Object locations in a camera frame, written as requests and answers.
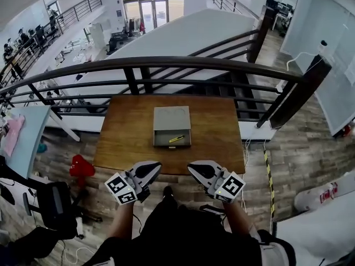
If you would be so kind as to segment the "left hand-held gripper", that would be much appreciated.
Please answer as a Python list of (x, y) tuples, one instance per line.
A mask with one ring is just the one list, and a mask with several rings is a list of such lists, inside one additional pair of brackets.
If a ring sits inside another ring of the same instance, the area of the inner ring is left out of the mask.
[(143, 202), (150, 195), (148, 185), (155, 181), (161, 168), (161, 163), (157, 161), (137, 162), (130, 172), (114, 174), (105, 182), (105, 186), (119, 205)]

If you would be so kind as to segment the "grey drawer box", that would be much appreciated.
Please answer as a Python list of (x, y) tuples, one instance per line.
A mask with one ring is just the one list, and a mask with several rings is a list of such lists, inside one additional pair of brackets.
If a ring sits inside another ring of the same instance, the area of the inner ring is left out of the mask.
[[(169, 143), (170, 139), (184, 135), (182, 140)], [(153, 118), (154, 147), (190, 147), (191, 121), (188, 106), (155, 107)]]

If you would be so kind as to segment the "person's left forearm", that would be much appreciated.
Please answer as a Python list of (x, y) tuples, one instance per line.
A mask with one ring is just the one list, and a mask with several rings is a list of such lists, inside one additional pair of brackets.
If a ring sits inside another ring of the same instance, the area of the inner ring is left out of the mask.
[(118, 205), (107, 238), (115, 237), (124, 240), (132, 239), (134, 203)]

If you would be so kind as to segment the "person's right forearm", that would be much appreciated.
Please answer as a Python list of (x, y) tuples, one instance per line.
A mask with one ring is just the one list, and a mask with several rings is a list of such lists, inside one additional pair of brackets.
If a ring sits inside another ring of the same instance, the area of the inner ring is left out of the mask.
[(224, 211), (233, 234), (246, 236), (252, 228), (252, 222), (238, 201), (223, 203)]

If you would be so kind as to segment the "black waist device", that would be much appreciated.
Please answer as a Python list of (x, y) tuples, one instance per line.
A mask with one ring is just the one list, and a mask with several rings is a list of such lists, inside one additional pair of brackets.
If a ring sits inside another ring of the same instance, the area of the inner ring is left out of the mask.
[(220, 215), (220, 216), (225, 214), (224, 209), (218, 208), (218, 207), (215, 207), (215, 206), (212, 206), (209, 204), (205, 204), (205, 205), (200, 206), (199, 210), (204, 211), (204, 212), (213, 213), (213, 214)]

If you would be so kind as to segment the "person's black clothing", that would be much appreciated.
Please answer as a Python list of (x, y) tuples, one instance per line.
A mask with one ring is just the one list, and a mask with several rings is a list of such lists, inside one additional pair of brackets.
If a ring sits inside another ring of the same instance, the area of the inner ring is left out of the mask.
[(162, 199), (138, 237), (106, 238), (83, 266), (262, 266), (257, 244), (214, 214)]

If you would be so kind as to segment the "black office chair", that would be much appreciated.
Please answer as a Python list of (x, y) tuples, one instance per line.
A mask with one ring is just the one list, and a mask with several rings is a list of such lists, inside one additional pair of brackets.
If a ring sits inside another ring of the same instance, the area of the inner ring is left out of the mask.
[(25, 210), (29, 216), (33, 212), (39, 213), (44, 225), (57, 231), (60, 239), (84, 238), (78, 233), (77, 218), (98, 223), (103, 221), (100, 217), (88, 215), (88, 211), (79, 206), (79, 203), (89, 196), (85, 189), (74, 196), (65, 182), (38, 182), (36, 188), (35, 192), (29, 190), (29, 193), (37, 201), (37, 205), (29, 202), (27, 193), (22, 195)]

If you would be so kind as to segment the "white plastic bag red print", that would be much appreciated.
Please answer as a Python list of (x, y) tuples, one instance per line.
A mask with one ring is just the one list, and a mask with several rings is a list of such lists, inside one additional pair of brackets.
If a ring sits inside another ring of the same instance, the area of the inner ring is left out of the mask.
[(338, 184), (330, 182), (325, 185), (299, 192), (295, 196), (294, 207), (297, 211), (315, 211), (334, 200)]

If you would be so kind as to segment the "black metal railing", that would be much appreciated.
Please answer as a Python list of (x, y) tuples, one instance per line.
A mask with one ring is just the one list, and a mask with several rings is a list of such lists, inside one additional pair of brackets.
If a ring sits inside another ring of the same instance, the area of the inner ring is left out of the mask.
[[(126, 87), (117, 92), (118, 95), (139, 95), (139, 94), (153, 94), (166, 85), (184, 85), (184, 86), (208, 86), (211, 88), (238, 88), (244, 90), (268, 91), (277, 93), (275, 88), (269, 86), (260, 86), (238, 82), (219, 81), (218, 77), (212, 77), (206, 80), (189, 79), (192, 74), (198, 73), (202, 70), (217, 70), (220, 71), (220, 77), (228, 74), (235, 74), (238, 78), (247, 76), (249, 74), (265, 76), (272, 79), (282, 81), (295, 81), (297, 83), (303, 82), (302, 75), (293, 75), (287, 71), (280, 71), (259, 65), (249, 63), (247, 61), (247, 53), (249, 46), (252, 43), (253, 35), (257, 33), (257, 29), (237, 35), (222, 42), (213, 44), (205, 51), (209, 51), (225, 45), (227, 43), (246, 38), (245, 42), (233, 45), (226, 49), (220, 50), (207, 57), (199, 57), (197, 53), (187, 57), (131, 57), (100, 60), (97, 62), (89, 62), (79, 65), (68, 66), (54, 71), (46, 72), (28, 78), (26, 80), (14, 83), (11, 86), (0, 89), (0, 104), (8, 104), (14, 107), (16, 104), (27, 104), (40, 102), (44, 105), (50, 105), (56, 98), (46, 99), (41, 93), (44, 89), (36, 89), (35, 83), (47, 81), (49, 79), (61, 78), (67, 75), (80, 75), (83, 73), (92, 73), (100, 71), (122, 70), (124, 78), (119, 80), (99, 80), (86, 83), (75, 83), (69, 85), (60, 85), (56, 87), (58, 90), (88, 88), (99, 86), (117, 86), (125, 85)], [(14, 101), (14, 98), (20, 96), (35, 95), (34, 99), (24, 101)], [(269, 104), (274, 101), (255, 99), (249, 97), (234, 97), (234, 100), (244, 103), (261, 103)], [(259, 109), (244, 109), (238, 108), (238, 112), (260, 114), (263, 116), (266, 112)]]

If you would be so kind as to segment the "light blue desk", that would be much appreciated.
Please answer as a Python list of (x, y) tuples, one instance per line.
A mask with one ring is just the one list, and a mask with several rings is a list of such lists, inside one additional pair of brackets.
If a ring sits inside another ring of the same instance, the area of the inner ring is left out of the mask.
[(50, 115), (50, 106), (16, 107), (9, 110), (15, 120), (24, 117), (17, 143), (11, 156), (5, 152), (7, 138), (0, 141), (0, 155), (6, 159), (6, 165), (15, 173), (27, 179), (33, 169), (33, 163), (45, 125)]

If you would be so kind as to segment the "pink cloth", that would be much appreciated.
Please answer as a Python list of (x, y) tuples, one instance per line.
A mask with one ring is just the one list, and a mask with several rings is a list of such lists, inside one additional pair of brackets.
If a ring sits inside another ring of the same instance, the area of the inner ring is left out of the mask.
[(4, 138), (3, 151), (8, 157), (12, 156), (25, 120), (26, 119), (24, 115), (19, 115), (15, 119), (9, 119), (7, 121), (8, 132)]

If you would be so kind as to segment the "white cabinet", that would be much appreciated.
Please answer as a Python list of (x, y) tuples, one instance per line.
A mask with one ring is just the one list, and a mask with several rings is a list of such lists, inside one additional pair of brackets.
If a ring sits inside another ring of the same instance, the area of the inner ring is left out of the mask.
[(104, 36), (104, 31), (100, 23), (91, 23), (89, 27), (91, 38), (94, 42), (94, 46), (97, 49), (103, 49), (106, 47), (106, 41)]

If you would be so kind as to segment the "glass entrance doors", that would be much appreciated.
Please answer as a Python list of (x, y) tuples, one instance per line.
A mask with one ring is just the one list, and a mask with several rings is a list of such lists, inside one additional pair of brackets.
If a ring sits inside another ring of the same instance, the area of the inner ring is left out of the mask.
[(142, 33), (184, 15), (184, 0), (123, 0), (127, 20), (138, 22)]

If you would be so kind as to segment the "thick dark wooden newel post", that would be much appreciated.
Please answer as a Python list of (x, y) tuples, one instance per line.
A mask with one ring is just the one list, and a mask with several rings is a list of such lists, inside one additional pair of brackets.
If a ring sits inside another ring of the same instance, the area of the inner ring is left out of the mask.
[(302, 76), (303, 82), (288, 81), (256, 127), (260, 128), (269, 121), (273, 129), (278, 129), (287, 123), (318, 89), (331, 69), (323, 56), (316, 55)]

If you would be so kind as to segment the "slim dark wooden newel post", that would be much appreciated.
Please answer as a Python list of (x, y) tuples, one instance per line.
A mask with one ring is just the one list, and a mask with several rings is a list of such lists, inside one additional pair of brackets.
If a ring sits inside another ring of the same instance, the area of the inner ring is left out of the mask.
[(272, 26), (274, 13), (275, 11), (272, 8), (266, 6), (263, 12), (263, 19), (259, 22), (256, 28), (257, 33), (253, 35), (253, 38), (251, 39), (252, 43), (250, 44), (248, 49), (246, 57), (249, 63), (256, 62), (264, 40), (266, 38), (267, 32), (270, 26)]

